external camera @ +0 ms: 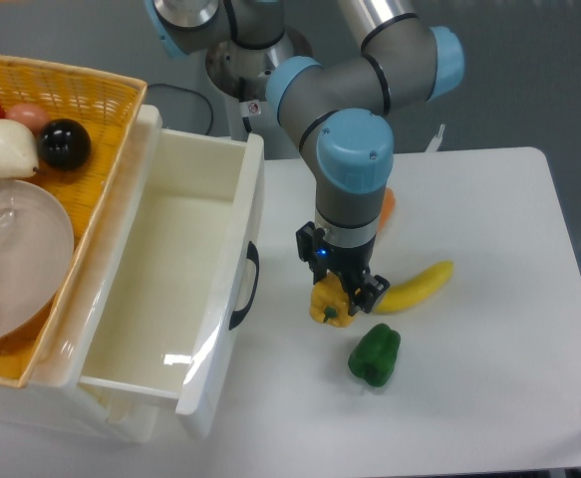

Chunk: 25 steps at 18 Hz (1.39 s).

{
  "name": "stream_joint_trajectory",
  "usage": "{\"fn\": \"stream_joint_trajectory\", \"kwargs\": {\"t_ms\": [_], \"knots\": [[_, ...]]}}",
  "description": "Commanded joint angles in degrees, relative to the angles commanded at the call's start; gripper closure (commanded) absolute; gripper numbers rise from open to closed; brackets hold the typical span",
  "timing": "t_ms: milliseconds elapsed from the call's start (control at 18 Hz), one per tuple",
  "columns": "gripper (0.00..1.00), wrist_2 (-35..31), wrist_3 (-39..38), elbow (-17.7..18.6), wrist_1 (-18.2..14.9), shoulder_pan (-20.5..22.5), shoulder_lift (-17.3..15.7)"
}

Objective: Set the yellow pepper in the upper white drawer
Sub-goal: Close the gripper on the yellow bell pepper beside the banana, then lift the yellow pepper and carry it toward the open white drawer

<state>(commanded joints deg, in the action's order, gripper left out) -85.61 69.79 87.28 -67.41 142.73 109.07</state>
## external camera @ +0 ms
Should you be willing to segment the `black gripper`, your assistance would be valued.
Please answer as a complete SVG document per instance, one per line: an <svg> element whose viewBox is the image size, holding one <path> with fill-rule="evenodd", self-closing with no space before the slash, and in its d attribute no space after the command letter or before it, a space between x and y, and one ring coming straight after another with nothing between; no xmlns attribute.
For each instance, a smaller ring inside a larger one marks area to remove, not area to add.
<svg viewBox="0 0 581 478"><path fill-rule="evenodd" d="M370 260L376 237L354 247L335 245L326 240L326 231L308 222L296 232L299 259L308 264L316 285L336 275L343 286L349 286L349 315L370 314L384 298L390 282L380 275L370 274Z"/></svg>

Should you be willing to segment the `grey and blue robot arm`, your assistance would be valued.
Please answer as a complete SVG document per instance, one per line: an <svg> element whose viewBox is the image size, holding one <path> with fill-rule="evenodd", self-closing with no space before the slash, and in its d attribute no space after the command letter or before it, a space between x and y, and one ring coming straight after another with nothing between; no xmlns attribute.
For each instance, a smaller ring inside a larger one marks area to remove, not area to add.
<svg viewBox="0 0 581 478"><path fill-rule="evenodd" d="M343 1L356 58L324 67L292 45L280 1L148 1L174 56L223 63L243 103L267 104L316 181L313 221L296 234L315 281L335 275L351 313L372 312L389 282L370 260L393 167L389 113L455 89L465 59L457 35L429 27L408 1Z"/></svg>

